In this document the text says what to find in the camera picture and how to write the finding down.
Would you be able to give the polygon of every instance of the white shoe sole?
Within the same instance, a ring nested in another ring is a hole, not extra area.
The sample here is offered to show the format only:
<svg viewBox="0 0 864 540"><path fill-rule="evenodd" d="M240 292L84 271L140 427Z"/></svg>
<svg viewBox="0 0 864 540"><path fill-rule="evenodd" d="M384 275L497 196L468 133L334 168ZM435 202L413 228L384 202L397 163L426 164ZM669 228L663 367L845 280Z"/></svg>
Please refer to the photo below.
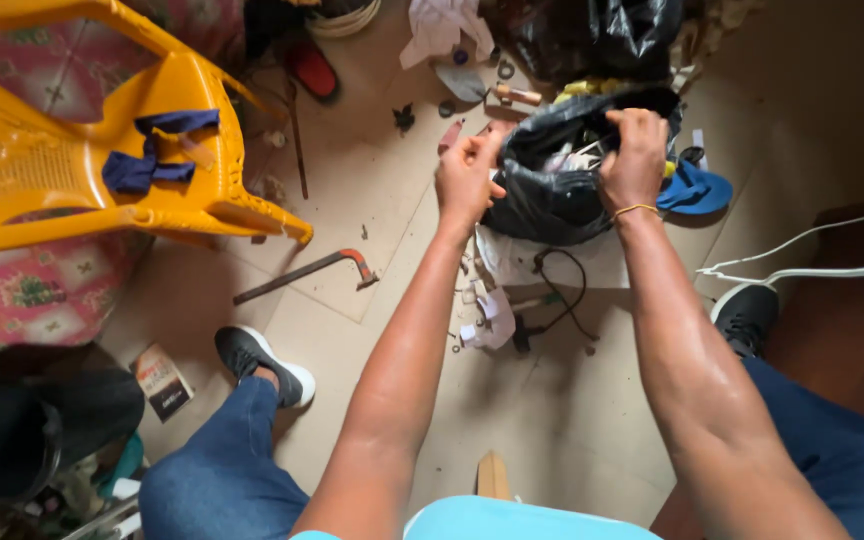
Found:
<svg viewBox="0 0 864 540"><path fill-rule="evenodd" d="M712 323L715 323L715 319L719 318L719 313L722 313L722 307L726 305L726 302L732 300L734 296L736 296L742 289L749 288L753 285L753 283L739 283L731 289L728 289L722 297L719 298L715 302L715 305L712 306L712 311L708 313L709 318L712 319ZM765 287L776 290L772 285L765 285Z"/></svg>
<svg viewBox="0 0 864 540"><path fill-rule="evenodd" d="M246 325L235 325L235 328L244 330L249 336L255 338L255 341L258 341L259 347L265 351L266 355L269 355L274 361L278 362L280 366L289 370L289 373L298 379L298 382L302 385L302 396L298 398L296 404L292 405L292 408L302 408L309 405L309 402L311 402L312 398L315 397L315 376L312 376L312 373L303 366L283 362L278 356L276 356L276 353L272 351L272 347L269 345L269 341L265 336L259 333L255 328Z"/></svg>

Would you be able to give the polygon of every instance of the yellow rubber band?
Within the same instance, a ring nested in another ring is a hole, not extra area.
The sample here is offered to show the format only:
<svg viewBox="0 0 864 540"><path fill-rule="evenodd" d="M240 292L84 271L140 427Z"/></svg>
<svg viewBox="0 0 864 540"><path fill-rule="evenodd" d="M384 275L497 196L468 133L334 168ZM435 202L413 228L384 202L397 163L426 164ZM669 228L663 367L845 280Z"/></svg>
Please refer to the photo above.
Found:
<svg viewBox="0 0 864 540"><path fill-rule="evenodd" d="M612 221L616 221L616 218L617 218L618 216L623 215L623 214L625 214L625 213L627 213L627 212L629 212L629 211L633 211L633 210L635 210L635 209L649 209L650 211L652 211L652 212L654 212L654 213L656 213L656 214L659 213L659 209L656 208L656 207L653 206L653 205L650 205L650 204L633 204L633 205L631 205L631 206L629 206L629 207L627 207L627 208L622 208L622 209L620 209L620 210L616 210L616 211L615 211L615 215L612 215Z"/></svg>

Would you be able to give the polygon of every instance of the blue flip-flop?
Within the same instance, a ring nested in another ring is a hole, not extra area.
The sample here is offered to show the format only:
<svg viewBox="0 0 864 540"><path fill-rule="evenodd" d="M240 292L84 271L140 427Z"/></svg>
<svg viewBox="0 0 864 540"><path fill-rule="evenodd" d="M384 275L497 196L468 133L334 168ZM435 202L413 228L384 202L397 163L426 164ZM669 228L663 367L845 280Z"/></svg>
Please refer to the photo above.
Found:
<svg viewBox="0 0 864 540"><path fill-rule="evenodd" d="M711 214L725 208L732 195L732 184L726 178L679 159L675 174L658 194L655 206L676 214Z"/></svg>

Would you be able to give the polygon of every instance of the light blue shirt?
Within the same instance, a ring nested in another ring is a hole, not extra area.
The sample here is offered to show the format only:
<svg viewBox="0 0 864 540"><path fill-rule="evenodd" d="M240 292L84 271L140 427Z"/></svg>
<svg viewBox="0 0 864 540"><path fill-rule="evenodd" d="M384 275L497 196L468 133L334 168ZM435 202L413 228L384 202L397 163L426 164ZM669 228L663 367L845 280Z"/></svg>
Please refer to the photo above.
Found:
<svg viewBox="0 0 864 540"><path fill-rule="evenodd" d="M405 525L405 540L537 540L602 538L661 540L630 522L555 510L497 498L462 495L429 504ZM293 540L338 540L324 532L303 532Z"/></svg>

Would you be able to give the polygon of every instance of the book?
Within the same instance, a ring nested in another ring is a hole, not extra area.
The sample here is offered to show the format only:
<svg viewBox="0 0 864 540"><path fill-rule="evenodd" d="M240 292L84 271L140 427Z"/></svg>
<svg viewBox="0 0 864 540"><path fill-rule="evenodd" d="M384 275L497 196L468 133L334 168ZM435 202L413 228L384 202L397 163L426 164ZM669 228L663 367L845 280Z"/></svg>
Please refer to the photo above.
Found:
<svg viewBox="0 0 864 540"><path fill-rule="evenodd" d="M139 387L142 387L151 408L163 424L195 396L172 358L158 343L152 343L139 354L128 364L128 370L135 375Z"/></svg>

